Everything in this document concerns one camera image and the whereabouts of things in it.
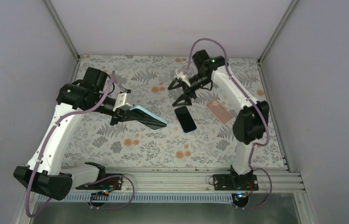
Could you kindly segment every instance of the black smartphone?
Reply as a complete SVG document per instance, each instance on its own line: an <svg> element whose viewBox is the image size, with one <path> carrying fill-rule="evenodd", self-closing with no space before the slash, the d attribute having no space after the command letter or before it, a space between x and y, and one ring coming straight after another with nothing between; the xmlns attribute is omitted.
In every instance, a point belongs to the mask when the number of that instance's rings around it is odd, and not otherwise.
<svg viewBox="0 0 349 224"><path fill-rule="evenodd" d="M189 114L189 111L186 106L182 106L175 109L174 113L179 119L180 125L185 133L191 132L196 129L195 122L192 119L191 114Z"/></svg>

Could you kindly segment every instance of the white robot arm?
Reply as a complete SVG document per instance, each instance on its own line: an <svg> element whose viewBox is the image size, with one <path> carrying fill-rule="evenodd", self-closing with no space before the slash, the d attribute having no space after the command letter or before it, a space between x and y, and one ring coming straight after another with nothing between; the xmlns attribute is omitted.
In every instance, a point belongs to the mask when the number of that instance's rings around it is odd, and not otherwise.
<svg viewBox="0 0 349 224"><path fill-rule="evenodd" d="M225 186L225 189L222 190L245 189L248 183L254 183L256 180L249 165L251 153L249 144L263 137L268 122L269 105L266 101L259 102L245 90L229 66L227 70L224 57L210 58L205 50L201 50L196 52L192 59L198 69L198 74L188 79L182 72L175 70L176 78L169 85L168 90L181 87L183 94L172 105L192 105L191 98L197 97L195 91L198 89L212 90L213 83L217 84L225 93L231 104L239 111L232 128L239 142L230 174L214 175L214 178L221 178L219 182L224 183L222 186Z"/></svg>
<svg viewBox="0 0 349 224"><path fill-rule="evenodd" d="M26 188L31 181L33 192L62 200L70 189L105 176L104 166L92 162L75 168L61 169L64 151L70 140L69 136L84 116L80 113L68 116L69 113L90 110L98 101L102 101L94 111L110 115L112 117L110 125L131 120L136 120L151 129L159 129L167 125L165 120L143 107L133 105L130 90L120 92L117 99L110 97L101 99L103 95L101 91L107 78L108 75L103 71L88 68L83 80L66 84L60 89L56 99L58 104L43 141L27 165L18 166L14 171L14 177Z"/></svg>

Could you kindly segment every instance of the metal frame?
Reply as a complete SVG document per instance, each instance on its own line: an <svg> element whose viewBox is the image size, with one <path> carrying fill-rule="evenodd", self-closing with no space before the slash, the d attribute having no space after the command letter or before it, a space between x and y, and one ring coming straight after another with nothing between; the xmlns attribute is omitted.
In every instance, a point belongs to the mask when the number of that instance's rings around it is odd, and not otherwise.
<svg viewBox="0 0 349 224"><path fill-rule="evenodd" d="M63 24L61 23L58 14L56 13L54 7L50 0L44 0L47 5L48 10L50 11L56 25L61 32L66 44L68 45L72 55L77 60L76 66L74 68L71 82L73 82L77 76L77 72L80 66L80 58L77 53L74 45L71 42ZM272 121L276 130L276 134L278 137L278 142L280 146L281 153L286 155L282 138L280 135L280 131L278 129L278 124L275 118L275 113L272 108L270 96L266 87L266 82L264 78L264 74L262 72L261 64L268 54L270 48L275 42L278 34L282 30L285 22L288 17L291 15L294 7L296 6L298 0L292 0L287 8L285 14L283 15L278 27L275 29L272 37L270 38L268 44L266 45L261 57L258 59L259 65L258 70L261 76L261 81L265 90L265 95L268 103L271 107L271 116ZM307 198L305 187L303 184L303 180L300 173L290 173L291 162L288 165L288 160L290 158L283 157L283 162L285 164L284 168L268 168L266 169L272 179L272 192L273 193L294 193L294 198L297 204L298 213L300 216L300 221L302 224L315 224L315 219L312 213L312 209ZM136 185L137 194L141 197L149 196L149 195L159 195L161 197L167 196L181 196L184 194L190 194L191 196L202 196L205 198L211 197L221 197L224 198L231 193L243 193L244 191L229 191L229 192L217 192L214 191L214 187L208 184L209 178L213 174L227 174L228 170L226 168L204 168L204 169L196 169L196 168L112 168L106 167L107 173L122 173L129 178L131 178ZM265 173L256 171L257 179L259 182L259 191L255 191L254 193L263 193L266 194L269 190L269 181L266 177ZM68 197L69 200L80 199L82 195L90 194L91 192L96 192L93 190L72 190ZM132 192L132 187L128 181L124 181L122 185L122 190L113 192L113 195L125 195L129 196L130 192ZM28 218L25 214L25 195L23 196L22 203L18 209L17 216L14 220L14 223L27 224L30 222L30 218ZM41 195L37 195L32 193L30 198L30 208L34 210L36 202L42 201L45 199ZM151 203L157 202L157 200L150 200ZM166 202L173 203L175 201L166 200ZM211 200L201 200L198 203L213 203Z"/></svg>
<svg viewBox="0 0 349 224"><path fill-rule="evenodd" d="M68 46L71 54L73 55L74 59L78 60L80 55L77 53L76 48L74 47L73 43L71 42L71 39L69 35L66 32L66 29L64 28L61 20L59 19L58 13L56 12L54 6L52 5L50 0L44 0L45 5L47 6L48 11L50 12L52 19L54 20L56 27L59 29L59 32L61 33L62 37L64 38L66 45Z"/></svg>
<svg viewBox="0 0 349 224"><path fill-rule="evenodd" d="M266 169L272 179L273 193L294 193L294 195L305 195L305 187L300 173L289 173L284 168ZM139 203L227 203L226 198L232 193L244 193L245 191L214 191L214 187L208 184L213 174L227 174L226 168L113 168L106 167L107 173L122 173L128 176L137 189ZM256 171L259 190L254 194L266 194L269 191L269 181L265 173ZM96 190L72 190L64 202L85 202L87 195ZM122 184L122 190L112 194L123 196L114 198L114 201L122 202L128 199L132 192L132 186L127 180ZM160 196L161 198L148 198L149 196ZM37 202L46 200L46 197L32 193L30 198L30 209L33 210ZM302 198L305 204L299 207L299 213L306 211L309 217L313 217L308 208L307 198ZM27 224L30 218L25 214L25 196L18 209L14 223Z"/></svg>
<svg viewBox="0 0 349 224"><path fill-rule="evenodd" d="M299 0L292 0L283 15L282 19L279 22L279 25L276 27L274 33L272 34L270 40L268 41L267 45L264 48L264 51L262 52L260 58L258 59L259 62L263 62L266 55L268 54L269 50L271 49L273 43L275 42L276 38L278 37L278 34L281 32L284 24L287 22L287 19L290 17L291 13L294 10L294 7L298 3Z"/></svg>
<svg viewBox="0 0 349 224"><path fill-rule="evenodd" d="M301 224L316 224L312 207L308 195L305 193L294 193L295 204L297 205L298 215Z"/></svg>

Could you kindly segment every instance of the floral tablecloth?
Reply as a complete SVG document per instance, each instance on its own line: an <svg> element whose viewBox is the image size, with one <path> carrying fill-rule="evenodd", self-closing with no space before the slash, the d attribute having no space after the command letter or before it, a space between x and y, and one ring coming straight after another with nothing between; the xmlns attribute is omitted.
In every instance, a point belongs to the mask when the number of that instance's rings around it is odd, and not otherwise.
<svg viewBox="0 0 349 224"><path fill-rule="evenodd" d="M265 93L255 59L231 58L230 67L245 88L259 100ZM132 90L133 103L140 105L168 122L168 126L152 130L137 121L110 126L110 116L86 114L70 139L63 166L78 166L93 161L109 167L229 167L235 158L237 140L232 124L237 111L216 85L213 90L198 90L188 110L197 129L184 133L171 104L181 95L181 88L168 91L175 68L185 70L187 58L169 56L100 56L83 55L76 79L82 79L88 67L110 73ZM191 64L188 72L196 73ZM119 89L112 94L117 97ZM234 118L226 125L206 108L212 99L219 100ZM252 163L255 167L283 167L275 130L269 117L272 136L266 147L257 148Z"/></svg>

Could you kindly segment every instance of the pink phone case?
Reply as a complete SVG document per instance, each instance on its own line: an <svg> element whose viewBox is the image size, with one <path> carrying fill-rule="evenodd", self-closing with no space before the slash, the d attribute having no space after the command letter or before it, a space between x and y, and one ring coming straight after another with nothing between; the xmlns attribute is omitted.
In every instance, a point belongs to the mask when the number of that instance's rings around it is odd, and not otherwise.
<svg viewBox="0 0 349 224"><path fill-rule="evenodd" d="M206 107L224 125L227 124L233 118L232 114L216 99L209 101L206 104Z"/></svg>

